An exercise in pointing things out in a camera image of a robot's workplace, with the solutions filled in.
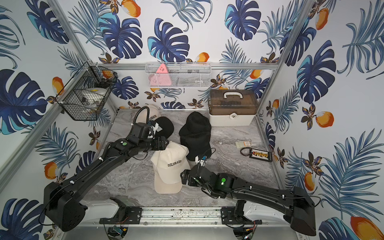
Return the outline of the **cream colorado cap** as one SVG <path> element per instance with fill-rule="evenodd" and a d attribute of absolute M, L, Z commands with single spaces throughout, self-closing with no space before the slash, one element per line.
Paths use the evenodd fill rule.
<path fill-rule="evenodd" d="M 176 194 L 182 189 L 180 173 L 158 169 L 155 171 L 154 187 L 158 194 Z"/>
<path fill-rule="evenodd" d="M 189 150 L 187 147 L 170 142 L 163 151 L 155 151 L 151 157 L 155 172 L 155 187 L 161 188 L 181 188 L 181 173 L 190 170 L 187 160 Z"/>
<path fill-rule="evenodd" d="M 154 121 L 161 117 L 161 113 L 158 107 L 154 105 L 146 105 L 147 109 L 142 110 L 138 113 L 138 116 L 135 117 L 134 123 L 146 123 L 147 120 Z"/>

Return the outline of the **black cap with white label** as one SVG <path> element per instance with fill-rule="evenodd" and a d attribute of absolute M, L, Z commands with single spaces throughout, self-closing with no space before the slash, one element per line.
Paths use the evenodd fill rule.
<path fill-rule="evenodd" d="M 159 123 L 160 126 L 163 128 L 163 131 L 160 137 L 165 137 L 166 139 L 168 139 L 174 133 L 174 125 L 170 119 L 166 117 L 159 117 L 154 121 Z"/>

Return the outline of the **cream Colorado cap back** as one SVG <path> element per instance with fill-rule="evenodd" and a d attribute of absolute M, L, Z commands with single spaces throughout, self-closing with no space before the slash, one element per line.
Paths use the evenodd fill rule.
<path fill-rule="evenodd" d="M 138 113 L 138 116 L 135 117 L 134 123 L 146 123 L 147 120 L 154 121 L 161 117 L 161 113 L 158 107 L 154 105 L 146 105 L 147 109 L 142 110 Z"/>

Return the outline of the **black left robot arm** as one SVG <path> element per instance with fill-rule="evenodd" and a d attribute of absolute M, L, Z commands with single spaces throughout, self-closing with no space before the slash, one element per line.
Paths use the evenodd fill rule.
<path fill-rule="evenodd" d="M 151 125 L 134 124 L 126 138 L 108 143 L 102 156 L 76 175 L 60 184 L 48 184 L 44 189 L 42 213 L 63 232 L 74 229 L 86 215 L 87 206 L 80 202 L 91 188 L 139 153 L 163 151 L 168 144 L 168 138 L 156 136 Z"/>

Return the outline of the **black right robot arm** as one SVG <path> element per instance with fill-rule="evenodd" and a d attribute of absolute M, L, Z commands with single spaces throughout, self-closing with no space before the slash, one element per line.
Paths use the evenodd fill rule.
<path fill-rule="evenodd" d="M 215 174 L 201 165 L 184 170 L 180 177 L 183 185 L 199 187 L 211 198 L 231 198 L 270 207 L 283 213 L 284 220 L 294 231 L 312 237 L 317 234 L 315 203 L 302 188 L 280 190 L 264 187 L 234 175 Z"/>

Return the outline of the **black cap right rear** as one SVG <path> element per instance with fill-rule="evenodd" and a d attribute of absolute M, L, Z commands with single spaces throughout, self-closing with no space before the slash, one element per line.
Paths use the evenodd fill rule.
<path fill-rule="evenodd" d="M 181 145 L 188 148 L 187 159 L 194 162 L 196 157 L 201 159 L 212 155 L 210 145 L 212 126 L 208 118 L 199 112 L 192 112 L 186 124 L 180 129 L 179 136 Z"/>

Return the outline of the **black board with connectors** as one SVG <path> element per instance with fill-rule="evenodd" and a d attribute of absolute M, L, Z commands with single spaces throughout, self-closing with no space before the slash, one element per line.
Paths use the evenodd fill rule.
<path fill-rule="evenodd" d="M 263 162 L 271 163 L 273 161 L 272 154 L 270 152 L 258 150 L 251 147 L 242 148 L 240 150 L 240 154 L 250 159 L 259 160 Z"/>

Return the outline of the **pink triangle card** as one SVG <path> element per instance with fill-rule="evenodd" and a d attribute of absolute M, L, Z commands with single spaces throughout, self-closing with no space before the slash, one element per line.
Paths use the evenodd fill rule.
<path fill-rule="evenodd" d="M 170 87 L 172 80 L 166 64 L 161 64 L 155 74 L 150 75 L 151 87 Z"/>

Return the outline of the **brown lid storage box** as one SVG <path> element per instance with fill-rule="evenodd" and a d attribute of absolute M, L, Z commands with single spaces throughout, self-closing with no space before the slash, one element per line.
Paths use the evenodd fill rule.
<path fill-rule="evenodd" d="M 209 120 L 213 127 L 249 126 L 258 108 L 258 100 L 251 90 L 210 91 Z"/>

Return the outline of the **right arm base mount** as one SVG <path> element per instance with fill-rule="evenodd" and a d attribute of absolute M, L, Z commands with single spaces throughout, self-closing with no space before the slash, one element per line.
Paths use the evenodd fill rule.
<path fill-rule="evenodd" d="M 221 207 L 221 222 L 223 225 L 262 225 L 263 221 L 253 215 L 256 207 L 256 203 L 246 200 L 238 200 L 234 207 Z"/>

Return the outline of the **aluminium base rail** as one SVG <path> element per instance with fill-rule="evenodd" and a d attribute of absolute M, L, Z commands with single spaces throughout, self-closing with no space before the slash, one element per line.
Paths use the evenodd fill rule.
<path fill-rule="evenodd" d="M 257 209 L 253 212 L 256 219 L 263 221 L 262 225 L 276 225 L 276 226 L 288 226 L 289 223 L 283 218 L 283 214 L 275 211 L 271 208 L 257 205 Z M 99 221 L 101 218 L 113 217 L 107 214 L 106 217 L 102 217 L 101 214 L 105 214 L 107 210 L 111 210 L 111 206 L 92 206 L 89 212 L 86 213 L 84 219 L 78 224 L 82 225 L 103 225 Z M 224 226 L 221 222 L 221 208 L 219 207 L 201 207 L 201 208 L 144 208 L 142 207 L 142 217 L 140 224 L 135 226 L 198 226 L 198 227 L 210 227 L 210 226 Z"/>

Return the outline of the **clear wall shelf basket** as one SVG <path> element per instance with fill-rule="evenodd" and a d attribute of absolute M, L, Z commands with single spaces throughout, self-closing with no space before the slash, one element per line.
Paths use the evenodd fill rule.
<path fill-rule="evenodd" d="M 170 87 L 151 87 L 151 88 L 206 88 L 210 86 L 212 66 L 210 63 L 183 62 L 183 63 L 146 63 L 145 73 L 155 74 L 161 64 L 166 64 L 172 85 Z"/>

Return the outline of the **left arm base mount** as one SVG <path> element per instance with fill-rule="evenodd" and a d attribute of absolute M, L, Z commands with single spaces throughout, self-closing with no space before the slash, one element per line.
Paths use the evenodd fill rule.
<path fill-rule="evenodd" d="M 100 224 L 107 225 L 138 225 L 140 224 L 142 211 L 141 207 L 129 207 L 117 198 L 110 198 L 115 204 L 118 205 L 118 210 L 113 217 L 101 218 Z"/>

